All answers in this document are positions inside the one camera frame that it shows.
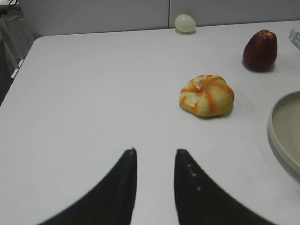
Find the toy food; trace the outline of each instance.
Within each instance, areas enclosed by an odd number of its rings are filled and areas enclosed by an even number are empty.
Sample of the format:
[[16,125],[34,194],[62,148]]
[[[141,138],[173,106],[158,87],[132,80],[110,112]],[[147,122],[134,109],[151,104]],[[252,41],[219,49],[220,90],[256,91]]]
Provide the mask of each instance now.
[[216,75],[200,75],[180,92],[180,105],[202,117],[227,114],[233,107],[234,93],[226,81]]
[[191,16],[181,14],[175,19],[175,27],[180,32],[189,33],[195,30],[196,22]]
[[261,30],[249,40],[243,53],[246,67],[253,71],[268,71],[277,57],[276,35],[268,30]]

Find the plate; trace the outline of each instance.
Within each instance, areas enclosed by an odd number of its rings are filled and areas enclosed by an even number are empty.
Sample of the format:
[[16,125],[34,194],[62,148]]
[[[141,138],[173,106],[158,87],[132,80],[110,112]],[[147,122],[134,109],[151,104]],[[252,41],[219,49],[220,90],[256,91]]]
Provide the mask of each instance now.
[[300,91],[283,96],[274,105],[269,135],[277,156],[300,174]]

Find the egg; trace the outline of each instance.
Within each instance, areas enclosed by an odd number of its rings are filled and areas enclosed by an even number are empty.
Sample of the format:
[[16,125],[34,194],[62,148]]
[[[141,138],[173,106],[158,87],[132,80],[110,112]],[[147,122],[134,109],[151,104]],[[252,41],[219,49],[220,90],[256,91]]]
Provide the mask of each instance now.
[[196,22],[191,16],[181,14],[175,19],[175,27],[180,32],[188,33],[195,30]]

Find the dark red fruit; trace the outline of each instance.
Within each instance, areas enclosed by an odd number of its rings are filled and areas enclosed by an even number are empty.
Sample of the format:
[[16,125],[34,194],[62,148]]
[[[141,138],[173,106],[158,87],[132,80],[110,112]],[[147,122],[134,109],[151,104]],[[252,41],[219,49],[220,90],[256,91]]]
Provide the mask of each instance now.
[[243,53],[247,68],[263,72],[268,71],[277,58],[277,38],[269,30],[261,30],[249,40]]

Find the table surface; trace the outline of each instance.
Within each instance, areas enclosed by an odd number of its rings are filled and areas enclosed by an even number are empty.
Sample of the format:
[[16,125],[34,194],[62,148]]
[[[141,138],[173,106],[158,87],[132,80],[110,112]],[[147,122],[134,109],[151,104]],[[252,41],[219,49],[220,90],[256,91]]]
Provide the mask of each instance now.
[[[300,220],[300,184],[267,138],[274,103],[299,90],[300,21],[42,37],[0,107],[0,224],[33,225],[96,185],[125,149],[138,153],[132,225],[178,224],[176,150],[187,149],[230,195],[268,220]],[[278,38],[273,71],[253,73],[242,52],[257,31]],[[179,93],[202,74],[235,93],[226,117],[200,119]]]

